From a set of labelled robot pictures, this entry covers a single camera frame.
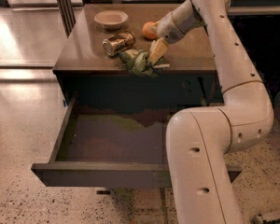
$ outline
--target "robotic arm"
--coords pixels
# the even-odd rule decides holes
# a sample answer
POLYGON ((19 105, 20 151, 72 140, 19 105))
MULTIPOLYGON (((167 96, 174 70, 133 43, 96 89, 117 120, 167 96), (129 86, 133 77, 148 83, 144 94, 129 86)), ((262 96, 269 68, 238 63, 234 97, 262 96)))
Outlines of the robotic arm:
POLYGON ((179 224, 244 223, 223 155, 263 140, 273 108, 262 80, 234 32, 230 0, 187 0, 158 22, 149 60, 205 23, 224 105, 184 109, 169 121, 166 147, 179 224))

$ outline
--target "tin can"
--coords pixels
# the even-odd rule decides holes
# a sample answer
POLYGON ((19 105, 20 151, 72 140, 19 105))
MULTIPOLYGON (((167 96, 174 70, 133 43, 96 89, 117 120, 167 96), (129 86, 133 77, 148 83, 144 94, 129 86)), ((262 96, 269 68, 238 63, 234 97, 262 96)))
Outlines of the tin can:
POLYGON ((103 48, 110 57, 130 49, 135 43, 135 37, 132 32, 119 32, 103 41, 103 48))

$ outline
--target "crumpled green wrapper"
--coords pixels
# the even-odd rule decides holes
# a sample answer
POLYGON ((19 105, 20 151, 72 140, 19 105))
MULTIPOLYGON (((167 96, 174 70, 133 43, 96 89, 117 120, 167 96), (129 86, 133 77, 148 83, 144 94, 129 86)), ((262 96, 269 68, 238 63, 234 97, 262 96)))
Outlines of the crumpled green wrapper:
POLYGON ((156 77, 163 68, 169 66, 168 62, 161 57, 152 65, 148 61, 149 51, 127 49, 119 54, 119 57, 127 70, 140 77, 156 77))

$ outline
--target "metallic can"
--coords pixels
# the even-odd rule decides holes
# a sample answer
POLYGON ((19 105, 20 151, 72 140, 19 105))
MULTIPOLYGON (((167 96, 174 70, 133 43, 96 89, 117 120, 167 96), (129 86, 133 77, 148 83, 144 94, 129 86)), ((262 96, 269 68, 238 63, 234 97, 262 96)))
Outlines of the metallic can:
POLYGON ((132 32, 119 32, 103 41, 103 48, 108 56, 130 49, 135 43, 135 37, 132 32))

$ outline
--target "desk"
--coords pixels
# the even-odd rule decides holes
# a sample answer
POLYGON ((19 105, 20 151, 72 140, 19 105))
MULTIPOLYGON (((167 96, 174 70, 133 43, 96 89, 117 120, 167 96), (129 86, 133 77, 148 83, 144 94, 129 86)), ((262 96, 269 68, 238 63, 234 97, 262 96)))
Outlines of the desk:
POLYGON ((169 118, 177 111, 221 101, 213 54, 204 28, 170 46, 170 64, 157 77, 130 75, 119 57, 110 58, 106 31, 96 13, 119 9, 129 16, 121 30, 133 31, 135 49, 149 49, 145 22, 157 21, 177 5, 86 5, 53 73, 68 110, 49 163, 32 170, 47 186, 170 187, 165 148, 169 118))

